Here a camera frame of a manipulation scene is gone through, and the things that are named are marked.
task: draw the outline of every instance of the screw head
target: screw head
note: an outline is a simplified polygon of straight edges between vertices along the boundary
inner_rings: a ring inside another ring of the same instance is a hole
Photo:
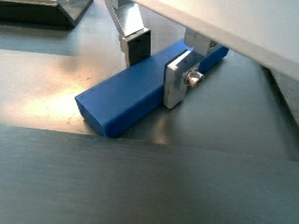
[[[202,84],[202,81],[204,81],[204,74],[201,72],[198,72],[196,70],[196,71],[192,71],[192,72],[188,73],[186,82],[185,83],[192,88],[197,88]]]

